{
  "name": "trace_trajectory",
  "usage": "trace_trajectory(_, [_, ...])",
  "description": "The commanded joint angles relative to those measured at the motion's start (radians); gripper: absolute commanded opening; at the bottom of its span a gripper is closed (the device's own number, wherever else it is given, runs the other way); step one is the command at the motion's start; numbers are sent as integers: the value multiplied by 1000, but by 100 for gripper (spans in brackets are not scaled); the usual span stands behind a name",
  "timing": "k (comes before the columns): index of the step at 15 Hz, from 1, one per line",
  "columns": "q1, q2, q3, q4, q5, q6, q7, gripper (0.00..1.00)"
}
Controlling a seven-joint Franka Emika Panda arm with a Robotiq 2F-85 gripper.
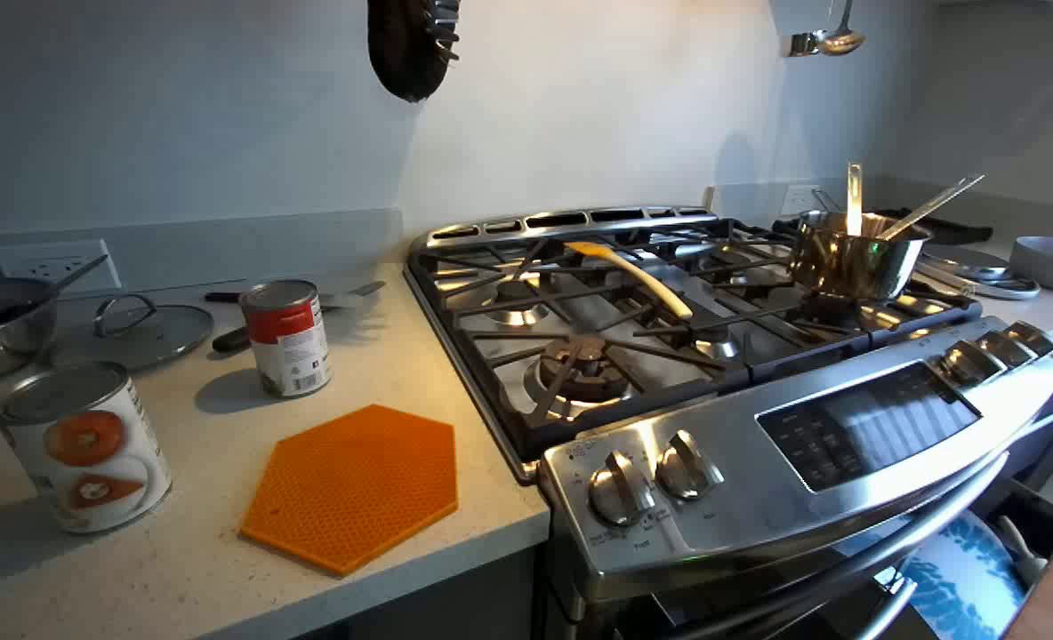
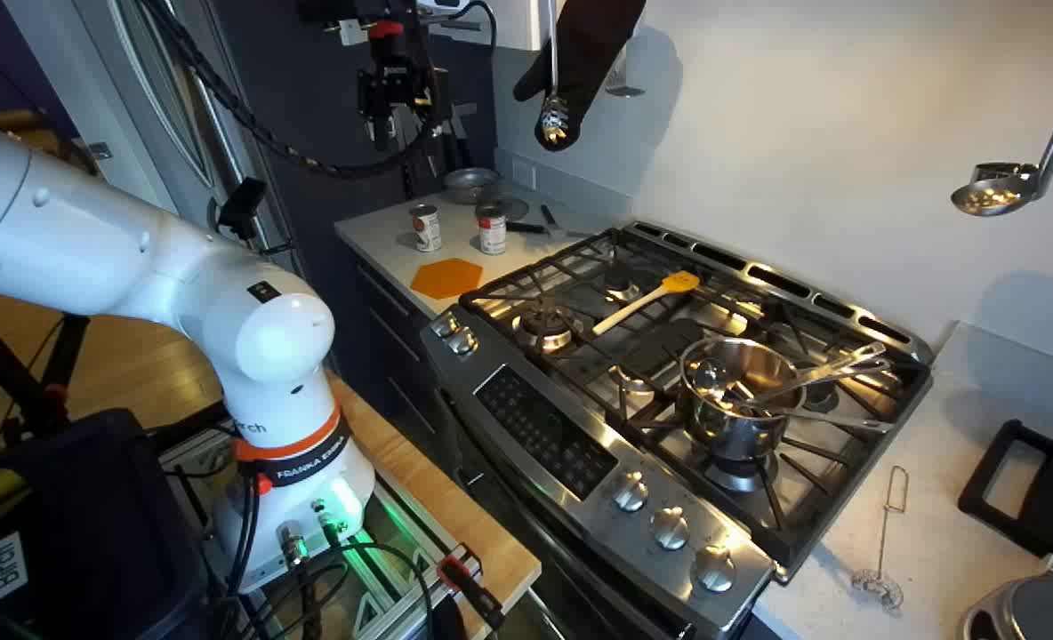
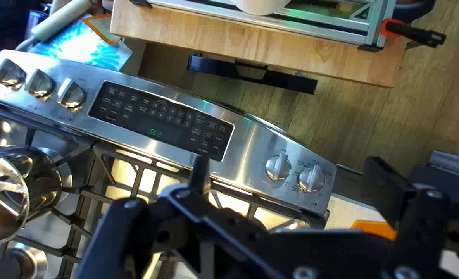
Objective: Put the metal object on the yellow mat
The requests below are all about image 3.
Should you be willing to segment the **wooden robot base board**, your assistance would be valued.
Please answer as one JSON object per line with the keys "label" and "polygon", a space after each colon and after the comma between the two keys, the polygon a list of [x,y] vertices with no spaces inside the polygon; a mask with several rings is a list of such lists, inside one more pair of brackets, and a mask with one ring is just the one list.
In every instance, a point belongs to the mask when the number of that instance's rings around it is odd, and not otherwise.
{"label": "wooden robot base board", "polygon": [[285,31],[251,26],[188,11],[113,0],[110,31],[146,42],[188,48],[352,82],[392,87],[402,68],[405,39],[380,51]]}

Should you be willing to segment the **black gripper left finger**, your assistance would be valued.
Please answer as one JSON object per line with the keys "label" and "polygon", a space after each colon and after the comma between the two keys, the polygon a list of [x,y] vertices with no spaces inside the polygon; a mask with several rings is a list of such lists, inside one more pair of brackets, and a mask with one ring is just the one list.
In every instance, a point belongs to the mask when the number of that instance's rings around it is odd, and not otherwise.
{"label": "black gripper left finger", "polygon": [[203,279],[270,276],[258,248],[267,231],[231,209],[217,209],[210,191],[210,160],[197,157],[188,184],[157,201],[113,201],[79,263],[76,279],[141,279],[157,253],[174,253]]}

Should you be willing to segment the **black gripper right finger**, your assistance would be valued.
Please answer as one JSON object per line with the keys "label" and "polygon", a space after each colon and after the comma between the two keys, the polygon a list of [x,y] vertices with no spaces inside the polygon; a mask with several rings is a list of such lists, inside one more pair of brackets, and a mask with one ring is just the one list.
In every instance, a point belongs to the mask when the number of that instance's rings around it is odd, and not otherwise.
{"label": "black gripper right finger", "polygon": [[365,160],[368,203],[396,231],[385,263],[392,279],[437,279],[448,222],[448,197],[417,189],[379,157]]}

